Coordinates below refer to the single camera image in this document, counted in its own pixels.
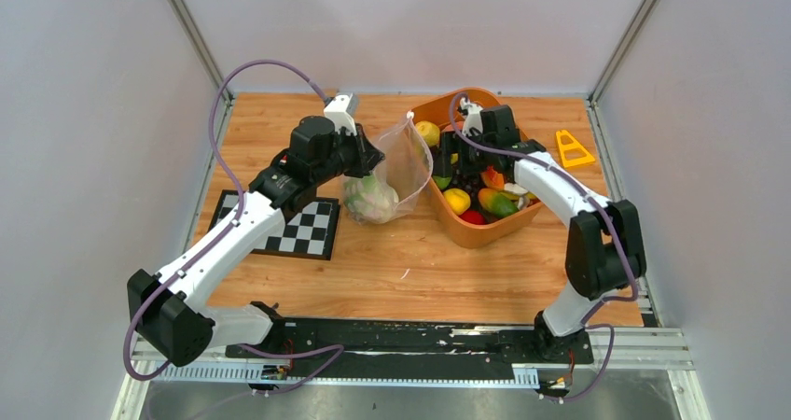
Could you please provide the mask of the clear zip top bag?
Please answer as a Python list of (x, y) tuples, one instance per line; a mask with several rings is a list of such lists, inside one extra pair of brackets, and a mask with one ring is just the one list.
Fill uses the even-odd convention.
[(432, 155), (415, 124), (409, 123), (407, 113), (396, 125), (374, 136), (371, 143), (385, 155), (373, 175), (390, 185), (400, 200), (393, 221), (415, 209), (433, 173)]

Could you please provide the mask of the green toy lettuce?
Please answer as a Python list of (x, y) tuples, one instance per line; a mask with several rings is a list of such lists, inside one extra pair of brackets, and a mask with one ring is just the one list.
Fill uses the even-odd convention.
[(359, 223), (382, 224), (396, 215), (400, 202), (396, 191), (375, 175), (347, 178), (341, 190), (345, 207)]

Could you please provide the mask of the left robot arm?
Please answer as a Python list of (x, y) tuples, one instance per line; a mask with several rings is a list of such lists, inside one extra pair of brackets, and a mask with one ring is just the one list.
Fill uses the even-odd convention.
[(213, 308), (208, 301), (254, 248), (312, 203), (321, 185), (340, 175), (366, 177), (384, 160), (362, 127), (355, 128), (337, 129), (323, 116), (302, 119), (289, 146), (199, 242), (156, 273), (139, 270), (129, 279), (132, 326), (166, 363), (183, 367), (209, 348), (236, 344), (263, 357), (284, 350), (286, 335), (272, 312), (253, 303)]

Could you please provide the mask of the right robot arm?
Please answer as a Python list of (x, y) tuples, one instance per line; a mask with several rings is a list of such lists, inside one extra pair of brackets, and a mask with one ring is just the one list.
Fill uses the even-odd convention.
[(612, 201), (565, 171), (534, 139), (523, 138), (507, 105), (483, 108), (459, 93), (449, 107), (451, 131), (444, 133), (437, 173), (446, 174), (451, 154), (460, 172), (488, 168), (531, 192), (567, 228), (564, 263), (567, 283), (558, 298), (535, 319), (533, 349), (545, 361), (556, 361), (570, 339), (586, 327), (618, 291), (638, 296), (637, 280), (645, 273), (645, 248), (637, 208), (626, 199)]

